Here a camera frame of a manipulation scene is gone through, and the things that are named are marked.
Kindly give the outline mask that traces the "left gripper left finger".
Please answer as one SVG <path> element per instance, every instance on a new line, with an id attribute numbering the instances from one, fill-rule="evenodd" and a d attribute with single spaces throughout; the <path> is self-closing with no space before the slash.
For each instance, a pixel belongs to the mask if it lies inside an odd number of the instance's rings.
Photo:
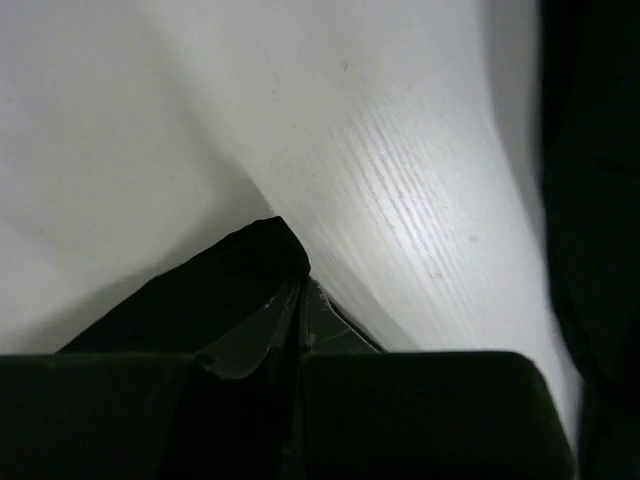
<path id="1" fill-rule="evenodd" d="M 276 479 L 301 285 L 192 353 L 1 360 L 5 479 Z"/>

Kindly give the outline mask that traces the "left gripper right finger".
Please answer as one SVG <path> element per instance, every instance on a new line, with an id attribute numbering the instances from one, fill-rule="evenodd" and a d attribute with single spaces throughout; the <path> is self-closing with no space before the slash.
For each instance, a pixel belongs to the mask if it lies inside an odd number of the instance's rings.
<path id="1" fill-rule="evenodd" d="M 310 479 L 571 479 L 546 381 L 509 351 L 383 352 L 314 282 L 300 302 Z"/>

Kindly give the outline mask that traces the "black trousers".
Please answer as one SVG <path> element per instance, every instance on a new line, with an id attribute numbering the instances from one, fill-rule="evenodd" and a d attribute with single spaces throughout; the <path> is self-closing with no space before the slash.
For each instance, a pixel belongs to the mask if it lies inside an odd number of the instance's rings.
<path id="1" fill-rule="evenodd" d="M 300 302 L 383 352 L 509 351 L 571 479 L 639 475 L 639 5 L 197 3 L 222 132 L 273 214 L 148 281 L 67 352 L 206 348 L 301 285 L 280 475 L 305 473 Z"/>

